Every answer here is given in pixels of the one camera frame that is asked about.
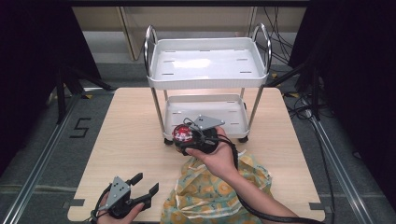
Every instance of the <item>wooden table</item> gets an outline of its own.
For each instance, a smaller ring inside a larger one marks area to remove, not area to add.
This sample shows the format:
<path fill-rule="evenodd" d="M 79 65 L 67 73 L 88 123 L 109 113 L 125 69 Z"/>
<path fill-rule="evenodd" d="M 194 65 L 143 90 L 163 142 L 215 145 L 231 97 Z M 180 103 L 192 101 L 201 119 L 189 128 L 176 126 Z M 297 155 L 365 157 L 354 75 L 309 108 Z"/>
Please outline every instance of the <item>wooden table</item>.
<path fill-rule="evenodd" d="M 240 89 L 221 91 L 238 93 Z M 257 89 L 245 90 L 248 114 L 256 93 Z M 162 97 L 159 98 L 164 108 Z M 271 173 L 274 197 L 301 217 L 323 220 L 322 210 L 310 210 L 309 203 L 320 203 L 320 200 L 278 89 L 264 89 L 248 138 L 243 144 L 236 139 L 233 142 L 239 151 L 246 149 L 254 154 Z M 68 218 L 81 221 L 89 217 L 114 176 L 127 180 L 143 173 L 143 179 L 132 187 L 132 198 L 147 194 L 157 182 L 160 190 L 152 199 L 152 207 L 140 213 L 135 221 L 159 221 L 163 202 L 180 177 L 181 165 L 188 159 L 176 152 L 174 145 L 163 143 L 150 88 L 120 88 L 107 111 L 75 195 L 75 200 L 83 199 L 84 204 L 71 206 Z"/>

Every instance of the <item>cart wheel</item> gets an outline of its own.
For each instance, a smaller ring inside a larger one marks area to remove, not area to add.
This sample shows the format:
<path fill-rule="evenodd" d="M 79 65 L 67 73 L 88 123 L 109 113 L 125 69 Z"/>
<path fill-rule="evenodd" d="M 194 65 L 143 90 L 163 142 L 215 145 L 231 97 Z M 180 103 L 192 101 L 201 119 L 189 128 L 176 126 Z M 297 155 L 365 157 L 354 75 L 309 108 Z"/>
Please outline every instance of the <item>cart wheel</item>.
<path fill-rule="evenodd" d="M 248 137 L 246 136 L 246 137 L 244 137 L 244 138 L 238 138 L 238 141 L 239 141 L 240 143 L 246 143 L 246 142 L 248 141 Z"/>
<path fill-rule="evenodd" d="M 163 139 L 163 142 L 164 142 L 167 146 L 170 146 L 170 145 L 173 144 L 173 141 L 168 140 L 168 139 L 166 139 L 166 138 Z"/>

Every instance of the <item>hand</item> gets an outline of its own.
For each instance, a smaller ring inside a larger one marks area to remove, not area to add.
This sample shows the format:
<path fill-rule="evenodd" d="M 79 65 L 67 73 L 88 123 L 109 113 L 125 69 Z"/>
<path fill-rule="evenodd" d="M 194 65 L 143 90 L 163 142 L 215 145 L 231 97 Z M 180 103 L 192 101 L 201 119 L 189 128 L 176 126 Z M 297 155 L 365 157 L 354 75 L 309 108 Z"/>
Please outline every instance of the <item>hand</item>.
<path fill-rule="evenodd" d="M 216 127 L 216 131 L 218 134 L 226 136 L 222 128 Z M 231 151 L 230 146 L 226 143 L 219 142 L 216 150 L 210 154 L 205 154 L 204 152 L 193 148 L 186 148 L 186 152 L 201 160 L 212 175 L 223 180 L 225 180 L 225 177 L 234 175 L 235 173 L 239 175 L 233 164 L 233 152 Z"/>
<path fill-rule="evenodd" d="M 106 201 L 107 201 L 107 197 L 108 197 L 108 193 L 105 194 L 105 196 L 103 197 L 103 199 L 100 202 L 100 204 L 105 204 Z M 97 220 L 97 223 L 98 224 L 130 224 L 130 223 L 132 223 L 132 221 L 134 221 L 134 219 L 140 213 L 140 211 L 142 210 L 143 206 L 145 206 L 144 203 L 137 204 L 131 210 L 131 212 L 129 212 L 129 214 L 126 215 L 126 217 L 124 217 L 123 219 L 116 219 L 116 218 L 112 217 L 105 210 L 99 211 L 99 213 L 98 213 L 99 218 Z"/>

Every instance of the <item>gray floor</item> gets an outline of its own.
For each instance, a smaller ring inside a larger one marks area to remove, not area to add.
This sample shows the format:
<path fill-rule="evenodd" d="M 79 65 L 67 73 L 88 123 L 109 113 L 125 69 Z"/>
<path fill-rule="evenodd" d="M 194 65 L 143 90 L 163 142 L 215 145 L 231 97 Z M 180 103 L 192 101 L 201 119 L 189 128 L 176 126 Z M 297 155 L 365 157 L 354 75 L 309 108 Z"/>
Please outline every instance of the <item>gray floor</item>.
<path fill-rule="evenodd" d="M 86 33 L 85 35 L 103 81 L 114 87 L 148 85 L 142 57 L 134 62 L 130 60 L 122 34 Z M 169 35 L 177 34 L 162 34 L 160 38 L 166 38 Z M 211 35 L 224 37 L 225 35 L 233 34 Z M 295 34 L 284 35 L 290 42 L 295 37 Z M 286 65 L 277 60 L 273 61 L 272 68 L 276 70 L 273 73 L 277 73 L 278 76 L 282 76 L 285 73 L 283 71 L 289 70 Z M 295 91 L 294 84 L 297 79 L 298 76 L 292 77 L 278 86 L 278 88 L 284 93 Z M 84 87 L 94 87 L 91 83 L 83 80 L 81 83 Z M 74 197 L 112 96 L 110 92 L 96 93 L 93 96 L 78 100 L 69 121 L 65 125 L 62 136 L 35 186 L 35 191 L 23 210 L 19 223 L 70 223 L 67 219 L 67 203 L 71 202 Z M 285 97 L 284 99 L 285 104 L 290 108 L 300 105 L 297 102 L 299 98 Z M 365 165 L 352 155 L 354 148 L 338 123 L 337 118 L 329 108 L 321 109 L 320 112 L 321 124 L 344 165 L 353 187 L 363 199 L 373 223 L 394 223 L 396 220 L 394 210 L 390 207 L 386 197 L 371 177 Z M 37 121 L 35 129 L 25 142 L 26 147 L 19 151 L 1 176 L 0 218 L 2 220 L 5 218 L 8 208 L 15 201 L 21 186 L 28 179 L 43 148 L 46 147 L 52 131 L 55 129 L 57 115 L 57 104 L 54 100 L 43 111 L 42 116 Z M 83 134 L 82 130 L 75 130 L 79 119 L 84 119 L 80 121 L 80 126 L 88 127 L 89 130 L 86 132 L 85 137 L 73 138 L 72 136 L 74 135 Z M 293 117 L 291 121 L 303 149 L 318 195 L 323 205 L 330 207 L 329 183 L 324 171 L 320 147 L 314 129 L 308 120 Z M 337 179 L 334 169 L 329 164 L 329 161 L 327 161 L 327 164 L 335 199 L 335 223 L 359 223 L 359 219 L 352 209 L 353 206 L 350 205 L 350 201 L 343 190 L 342 184 Z"/>

